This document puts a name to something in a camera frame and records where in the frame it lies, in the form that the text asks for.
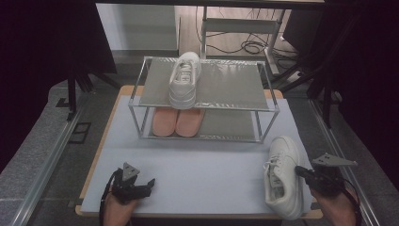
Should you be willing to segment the aluminium rail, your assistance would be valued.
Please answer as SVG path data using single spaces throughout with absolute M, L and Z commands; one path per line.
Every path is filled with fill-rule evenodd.
M 322 117 L 322 108 L 321 106 L 314 100 L 310 100 L 311 109 L 315 115 L 315 118 L 321 127 L 322 133 L 325 136 L 330 152 L 332 155 L 336 155 L 343 160 L 347 160 L 347 154 L 342 149 L 337 137 L 335 136 L 333 130 L 329 128 L 323 120 Z M 359 162 L 353 162 L 352 165 L 349 166 L 340 166 L 342 175 L 345 179 L 347 179 L 355 188 L 359 195 L 360 201 L 360 213 L 362 216 L 362 220 L 365 223 L 365 226 L 381 226 L 380 221 L 377 219 L 375 214 L 375 209 L 371 205 L 369 199 L 366 196 L 365 191 L 362 189 L 361 183 L 356 177 L 353 169 L 359 166 Z
M 16 201 L 18 208 L 7 226 L 25 226 L 31 218 L 88 98 L 88 94 L 79 96 L 76 112 L 71 116 L 69 109 L 56 110 L 46 106 L 43 110 L 22 149 L 13 158 L 11 172 L 15 182 L 10 191 L 18 195 L 7 198 L 7 201 Z

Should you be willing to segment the person's left hand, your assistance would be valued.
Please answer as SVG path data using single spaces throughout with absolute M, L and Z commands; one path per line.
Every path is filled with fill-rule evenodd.
M 137 205 L 137 200 L 121 204 L 115 196 L 109 194 L 104 202 L 104 226 L 125 226 Z

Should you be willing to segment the grey metal stand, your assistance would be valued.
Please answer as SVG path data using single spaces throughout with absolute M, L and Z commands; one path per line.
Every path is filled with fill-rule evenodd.
M 212 18 L 207 14 L 207 7 L 204 7 L 202 12 L 201 31 L 199 33 L 200 57 L 207 57 L 206 51 L 209 45 L 206 43 L 206 39 L 209 32 L 249 35 L 265 34 L 270 37 L 270 40 L 265 45 L 263 52 L 272 74 L 279 75 L 278 64 L 273 57 L 273 51 L 279 37 L 284 15 L 285 9 L 280 12 L 276 19 L 271 18 L 270 20 Z

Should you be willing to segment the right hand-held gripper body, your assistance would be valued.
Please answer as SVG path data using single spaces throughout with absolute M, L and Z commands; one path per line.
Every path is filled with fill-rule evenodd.
M 312 160 L 314 179 L 310 187 L 325 197 L 336 197 L 345 189 L 340 167 L 355 167 L 354 160 L 325 153 Z

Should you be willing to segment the metal two-tier shoe rack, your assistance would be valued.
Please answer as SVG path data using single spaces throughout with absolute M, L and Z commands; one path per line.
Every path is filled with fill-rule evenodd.
M 144 59 L 128 106 L 138 136 L 155 138 L 153 115 L 169 107 L 168 82 L 176 59 Z M 204 59 L 195 107 L 204 111 L 195 139 L 262 142 L 279 114 L 276 95 L 264 89 L 268 71 L 262 61 Z

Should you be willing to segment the pink slipper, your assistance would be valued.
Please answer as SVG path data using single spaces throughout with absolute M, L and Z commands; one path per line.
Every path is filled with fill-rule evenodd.
M 168 137 L 175 131 L 178 110 L 159 107 L 154 110 L 152 118 L 152 132 L 158 137 Z
M 175 132 L 182 137 L 193 137 L 200 129 L 204 110 L 187 109 L 181 110 L 176 121 Z

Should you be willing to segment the black curtain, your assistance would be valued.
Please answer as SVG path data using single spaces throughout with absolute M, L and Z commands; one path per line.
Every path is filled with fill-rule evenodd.
M 358 1 L 357 8 L 327 9 L 317 40 L 335 40 L 360 14 L 328 71 L 344 119 L 399 186 L 399 0 Z
M 96 0 L 0 0 L 0 172 L 74 73 L 115 73 Z

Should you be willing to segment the white sneaker grey heel tab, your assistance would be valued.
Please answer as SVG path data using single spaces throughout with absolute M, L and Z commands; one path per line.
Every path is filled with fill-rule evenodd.
M 175 109 L 192 108 L 201 75 L 200 57 L 194 52 L 182 54 L 173 66 L 169 79 L 169 102 Z

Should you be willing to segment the person's right hand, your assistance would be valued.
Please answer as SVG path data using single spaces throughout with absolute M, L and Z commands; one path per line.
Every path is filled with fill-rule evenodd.
M 311 194 L 333 226 L 356 226 L 355 207 L 343 193 L 335 198 L 329 198 L 312 189 Z

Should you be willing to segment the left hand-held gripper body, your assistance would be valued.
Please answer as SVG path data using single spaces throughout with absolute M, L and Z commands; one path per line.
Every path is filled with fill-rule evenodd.
M 111 193 L 121 202 L 127 204 L 132 200 L 143 198 L 142 189 L 135 186 L 139 170 L 124 162 L 121 169 L 117 169 Z

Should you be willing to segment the light grey board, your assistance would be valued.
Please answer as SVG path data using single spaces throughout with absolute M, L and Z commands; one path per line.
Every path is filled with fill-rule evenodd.
M 173 6 L 97 4 L 113 51 L 178 49 L 178 17 Z

